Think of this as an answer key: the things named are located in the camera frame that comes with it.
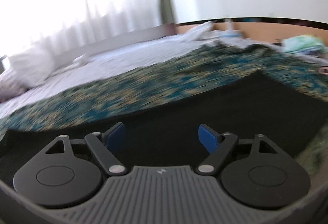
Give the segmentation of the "black pants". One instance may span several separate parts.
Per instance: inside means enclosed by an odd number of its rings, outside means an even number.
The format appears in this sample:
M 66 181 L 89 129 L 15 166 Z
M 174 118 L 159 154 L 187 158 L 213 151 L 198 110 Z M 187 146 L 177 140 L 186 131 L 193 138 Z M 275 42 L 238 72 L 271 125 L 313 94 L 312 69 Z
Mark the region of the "black pants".
M 1 180 L 11 185 L 16 171 L 59 135 L 80 139 L 118 122 L 126 132 L 115 156 L 127 167 L 196 167 L 208 155 L 198 141 L 202 124 L 242 139 L 264 134 L 296 157 L 327 123 L 327 102 L 256 71 L 202 94 L 89 124 L 40 132 L 11 129 L 1 141 Z

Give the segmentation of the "teal paisley bedspread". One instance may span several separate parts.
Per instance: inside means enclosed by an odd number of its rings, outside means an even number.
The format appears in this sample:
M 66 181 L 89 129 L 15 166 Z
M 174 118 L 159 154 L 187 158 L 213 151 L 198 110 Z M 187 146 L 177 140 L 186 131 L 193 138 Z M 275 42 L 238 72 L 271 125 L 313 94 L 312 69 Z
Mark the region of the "teal paisley bedspread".
M 316 65 L 260 44 L 246 49 L 218 44 L 26 105 L 1 119 L 1 141 L 11 129 L 40 132 L 89 124 L 202 94 L 256 71 L 327 102 L 327 78 L 318 73 Z M 294 157 L 311 175 L 323 163 L 326 142 L 327 123 L 314 141 Z

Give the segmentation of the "small white rolled cloth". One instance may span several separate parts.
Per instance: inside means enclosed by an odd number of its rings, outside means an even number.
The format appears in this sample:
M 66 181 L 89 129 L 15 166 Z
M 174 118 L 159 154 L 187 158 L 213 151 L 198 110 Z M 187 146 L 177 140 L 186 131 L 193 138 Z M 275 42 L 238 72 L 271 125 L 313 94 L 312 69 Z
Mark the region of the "small white rolled cloth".
M 81 66 L 85 66 L 88 62 L 89 62 L 89 56 L 84 54 L 74 59 L 72 64 L 81 67 Z

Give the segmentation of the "white pillow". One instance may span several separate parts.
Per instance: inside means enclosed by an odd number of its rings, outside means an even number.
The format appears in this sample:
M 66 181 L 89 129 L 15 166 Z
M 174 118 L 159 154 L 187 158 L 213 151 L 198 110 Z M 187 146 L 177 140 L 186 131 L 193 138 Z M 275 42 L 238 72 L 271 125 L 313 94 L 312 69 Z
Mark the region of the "white pillow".
M 9 63 L 17 80 L 29 89 L 42 85 L 56 67 L 52 53 L 42 48 L 31 48 L 12 55 Z

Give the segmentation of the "grey floral pillow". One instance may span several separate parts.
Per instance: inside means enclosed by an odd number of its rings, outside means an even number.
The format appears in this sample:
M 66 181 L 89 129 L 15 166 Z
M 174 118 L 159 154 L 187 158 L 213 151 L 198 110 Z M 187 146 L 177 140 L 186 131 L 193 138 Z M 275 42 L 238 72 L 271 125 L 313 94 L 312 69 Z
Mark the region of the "grey floral pillow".
M 27 91 L 27 89 L 16 79 L 15 72 L 11 69 L 7 69 L 1 73 L 0 88 L 1 103 L 20 96 Z

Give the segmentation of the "crumpled white cloth pile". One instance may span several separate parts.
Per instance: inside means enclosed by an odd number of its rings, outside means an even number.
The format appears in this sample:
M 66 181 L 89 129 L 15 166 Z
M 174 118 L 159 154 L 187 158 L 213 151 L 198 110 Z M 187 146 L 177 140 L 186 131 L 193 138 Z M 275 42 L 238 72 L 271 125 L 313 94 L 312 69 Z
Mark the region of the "crumpled white cloth pile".
M 238 43 L 245 36 L 238 30 L 218 30 L 214 28 L 214 22 L 207 21 L 199 24 L 180 35 L 180 42 L 212 41 L 223 43 Z

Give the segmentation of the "wooden bed footboard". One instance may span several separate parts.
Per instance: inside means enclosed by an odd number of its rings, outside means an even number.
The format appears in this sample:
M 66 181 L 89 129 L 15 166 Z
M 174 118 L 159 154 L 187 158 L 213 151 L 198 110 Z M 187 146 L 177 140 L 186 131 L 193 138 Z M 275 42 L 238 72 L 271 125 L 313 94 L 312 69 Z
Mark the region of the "wooden bed footboard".
M 327 23 L 293 18 L 244 17 L 231 20 L 246 38 L 277 43 L 299 35 L 313 35 L 327 44 Z

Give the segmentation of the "green folded cloth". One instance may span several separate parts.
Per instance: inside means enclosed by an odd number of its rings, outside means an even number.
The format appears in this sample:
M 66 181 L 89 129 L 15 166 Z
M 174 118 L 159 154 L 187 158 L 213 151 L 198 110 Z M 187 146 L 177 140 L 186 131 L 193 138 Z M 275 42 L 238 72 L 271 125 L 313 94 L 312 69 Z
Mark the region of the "green folded cloth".
M 318 37 L 313 35 L 299 35 L 284 39 L 282 51 L 288 54 L 320 52 L 327 53 L 327 46 Z

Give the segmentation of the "white sheer curtain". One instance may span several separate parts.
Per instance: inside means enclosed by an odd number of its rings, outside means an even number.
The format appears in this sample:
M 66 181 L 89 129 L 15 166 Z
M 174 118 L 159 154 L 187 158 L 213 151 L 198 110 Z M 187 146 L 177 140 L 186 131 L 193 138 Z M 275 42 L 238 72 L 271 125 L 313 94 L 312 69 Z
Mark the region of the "white sheer curtain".
M 1 0 L 1 53 L 60 55 L 161 24 L 159 0 Z

